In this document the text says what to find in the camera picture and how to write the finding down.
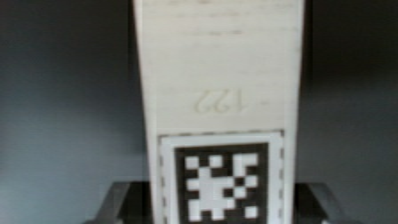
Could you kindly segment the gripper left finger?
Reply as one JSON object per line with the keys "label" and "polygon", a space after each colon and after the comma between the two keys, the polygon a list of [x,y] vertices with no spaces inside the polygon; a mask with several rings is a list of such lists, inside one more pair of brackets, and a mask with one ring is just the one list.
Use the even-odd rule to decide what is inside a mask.
{"label": "gripper left finger", "polygon": [[116,182],[110,186],[96,216],[82,224],[148,224],[150,193],[142,181]]}

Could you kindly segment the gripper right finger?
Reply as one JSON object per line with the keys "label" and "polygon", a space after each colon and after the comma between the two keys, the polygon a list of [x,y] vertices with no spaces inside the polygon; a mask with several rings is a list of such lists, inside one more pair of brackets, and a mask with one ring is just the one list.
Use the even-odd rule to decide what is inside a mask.
{"label": "gripper right finger", "polygon": [[293,224],[341,224],[347,215],[324,183],[295,185]]}

